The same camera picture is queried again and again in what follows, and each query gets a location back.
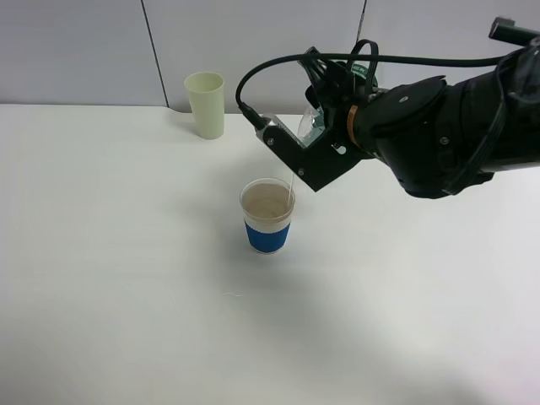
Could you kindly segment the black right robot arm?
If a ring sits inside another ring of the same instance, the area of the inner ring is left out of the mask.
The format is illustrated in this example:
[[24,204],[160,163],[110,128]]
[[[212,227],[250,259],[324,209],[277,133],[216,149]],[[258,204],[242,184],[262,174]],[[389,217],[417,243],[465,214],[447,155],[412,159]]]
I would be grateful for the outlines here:
[[322,132],[299,171],[318,191],[364,159],[388,166],[405,192],[437,199],[539,162],[539,39],[525,39],[493,71],[448,84],[442,76],[393,89],[375,85],[379,54],[357,75],[353,61],[303,68]]

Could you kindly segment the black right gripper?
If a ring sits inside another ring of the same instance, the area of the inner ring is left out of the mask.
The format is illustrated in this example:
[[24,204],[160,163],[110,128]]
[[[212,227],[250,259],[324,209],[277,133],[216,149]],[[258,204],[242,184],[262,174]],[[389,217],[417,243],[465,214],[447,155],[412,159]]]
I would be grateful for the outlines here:
[[[366,79],[356,76],[352,71],[354,62],[360,62],[368,68]],[[325,61],[321,59],[303,62],[303,69],[310,81],[305,91],[308,104],[320,106],[324,111],[325,130],[331,126],[336,110],[348,100],[364,93],[364,86],[371,73],[373,89],[378,87],[374,62],[361,61]]]

